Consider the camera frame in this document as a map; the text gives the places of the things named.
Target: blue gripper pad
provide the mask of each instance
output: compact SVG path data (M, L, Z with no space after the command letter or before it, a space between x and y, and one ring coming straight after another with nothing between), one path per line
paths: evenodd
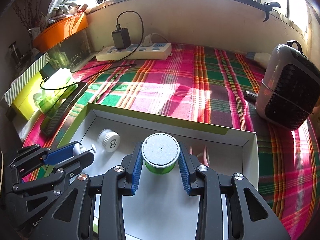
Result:
M141 153L141 149L139 150L136 163L134 164L133 173L132 173L132 186L131 193L134 195L139 186L139 180L141 175L143 165L143 157Z
M181 174L181 179L183 183L183 188L187 192L187 194L190 194L190 173L189 169L186 164L186 160L184 158L183 152L180 151L179 157L178 157L178 164L179 164L179 169L180 169L180 174Z
M60 147L47 155L47 158L44 160L46 165L56 165L60 162L63 162L71 157L73 157L73 147L78 142L70 143L66 146Z

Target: white mug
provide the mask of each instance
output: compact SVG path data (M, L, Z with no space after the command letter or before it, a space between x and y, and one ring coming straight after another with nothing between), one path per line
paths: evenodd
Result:
M34 40L41 33L40 27L31 28L28 32L32 35L32 39Z

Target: white lid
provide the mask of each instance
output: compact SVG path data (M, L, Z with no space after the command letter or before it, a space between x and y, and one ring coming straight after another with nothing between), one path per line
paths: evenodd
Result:
M141 152L144 160L151 166L165 168L178 159L180 146L171 135L155 133L144 140Z
M114 152L120 144L120 135L114 131L106 133L102 140L102 146L107 152Z

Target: striped box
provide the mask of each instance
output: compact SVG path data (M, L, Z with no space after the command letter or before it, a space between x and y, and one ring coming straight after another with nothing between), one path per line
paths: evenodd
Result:
M18 94L24 88L24 86L30 81L30 79L38 73L47 63L49 63L50 57L48 53L44 54L36 62L34 62L23 74L11 85L9 90L1 98L4 99L8 106L11 106Z

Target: black power adapter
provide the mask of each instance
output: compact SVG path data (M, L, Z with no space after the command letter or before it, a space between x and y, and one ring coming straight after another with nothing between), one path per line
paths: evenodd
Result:
M121 29L120 24L117 23L117 29L112 32L113 42L116 49L126 49L131 45L128 28Z

